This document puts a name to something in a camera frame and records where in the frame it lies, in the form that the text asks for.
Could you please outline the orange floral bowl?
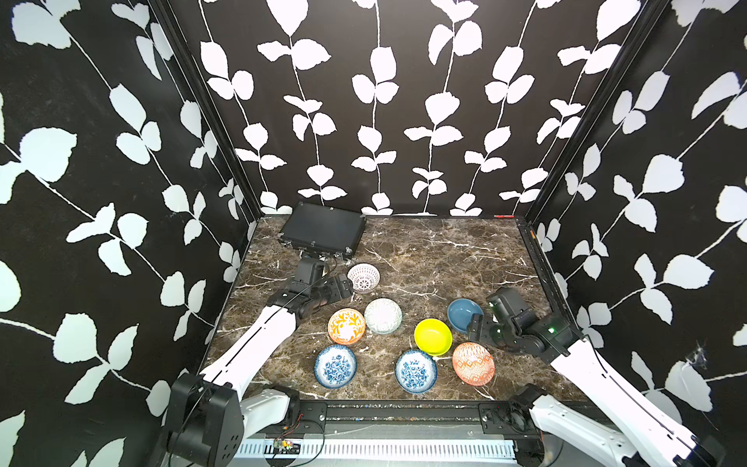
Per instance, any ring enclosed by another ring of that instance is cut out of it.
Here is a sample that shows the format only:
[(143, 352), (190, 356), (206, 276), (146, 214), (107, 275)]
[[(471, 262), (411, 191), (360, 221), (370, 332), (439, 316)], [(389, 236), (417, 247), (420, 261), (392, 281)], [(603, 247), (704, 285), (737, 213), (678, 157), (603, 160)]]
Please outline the orange floral bowl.
[(356, 309), (340, 309), (328, 321), (328, 335), (335, 344), (351, 346), (366, 333), (366, 320)]

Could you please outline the blue floral bowl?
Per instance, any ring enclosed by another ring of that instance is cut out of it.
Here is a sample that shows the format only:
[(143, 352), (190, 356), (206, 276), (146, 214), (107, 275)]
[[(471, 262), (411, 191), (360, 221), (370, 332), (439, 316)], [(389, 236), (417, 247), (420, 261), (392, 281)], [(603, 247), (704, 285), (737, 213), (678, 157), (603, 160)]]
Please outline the blue floral bowl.
[(328, 389), (342, 388), (355, 377), (357, 359), (347, 346), (334, 344), (323, 349), (316, 358), (314, 375)]
[(397, 360), (395, 377), (404, 391), (420, 395), (434, 387), (438, 368), (430, 355), (419, 349), (411, 349)]

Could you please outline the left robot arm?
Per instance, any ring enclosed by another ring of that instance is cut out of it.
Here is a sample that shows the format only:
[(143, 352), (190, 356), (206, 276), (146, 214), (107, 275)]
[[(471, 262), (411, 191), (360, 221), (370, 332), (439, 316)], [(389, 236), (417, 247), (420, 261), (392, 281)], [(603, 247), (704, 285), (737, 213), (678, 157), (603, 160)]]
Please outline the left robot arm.
[(258, 371), (309, 313), (353, 295), (345, 274), (277, 291), (250, 329), (200, 373), (173, 383), (165, 419), (167, 462), (181, 457), (192, 466), (226, 466), (247, 437), (286, 420), (295, 398), (289, 389), (265, 389), (244, 400)]

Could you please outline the white red-patterned bowl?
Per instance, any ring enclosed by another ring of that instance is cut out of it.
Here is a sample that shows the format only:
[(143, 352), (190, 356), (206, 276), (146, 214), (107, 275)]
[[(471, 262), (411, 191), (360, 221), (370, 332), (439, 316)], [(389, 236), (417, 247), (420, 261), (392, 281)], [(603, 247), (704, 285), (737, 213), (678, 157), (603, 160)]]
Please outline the white red-patterned bowl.
[(381, 281), (381, 274), (371, 264), (358, 264), (348, 271), (347, 278), (350, 280), (354, 292), (367, 294), (377, 288)]

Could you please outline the white green-patterned bowl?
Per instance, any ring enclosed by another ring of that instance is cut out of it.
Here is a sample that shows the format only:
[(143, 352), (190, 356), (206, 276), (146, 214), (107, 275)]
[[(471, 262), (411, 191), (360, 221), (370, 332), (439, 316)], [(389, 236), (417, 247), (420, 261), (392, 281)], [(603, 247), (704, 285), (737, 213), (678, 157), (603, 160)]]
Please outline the white green-patterned bowl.
[(369, 330), (378, 335), (389, 335), (402, 324), (403, 313), (400, 306), (391, 299), (375, 299), (367, 305), (364, 313)]

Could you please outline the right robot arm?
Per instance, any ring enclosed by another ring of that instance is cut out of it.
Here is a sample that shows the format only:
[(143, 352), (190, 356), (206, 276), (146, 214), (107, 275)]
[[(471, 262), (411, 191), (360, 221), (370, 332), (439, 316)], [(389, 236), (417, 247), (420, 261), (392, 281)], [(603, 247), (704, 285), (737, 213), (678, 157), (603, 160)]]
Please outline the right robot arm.
[(487, 311), (467, 320), (471, 342), (539, 358), (610, 421), (602, 424), (528, 384), (510, 399), (507, 410), (522, 426), (552, 434), (604, 466), (722, 465), (726, 452), (718, 441), (696, 436), (647, 399), (565, 315), (538, 317), (519, 291), (509, 287), (488, 296), (487, 304)]

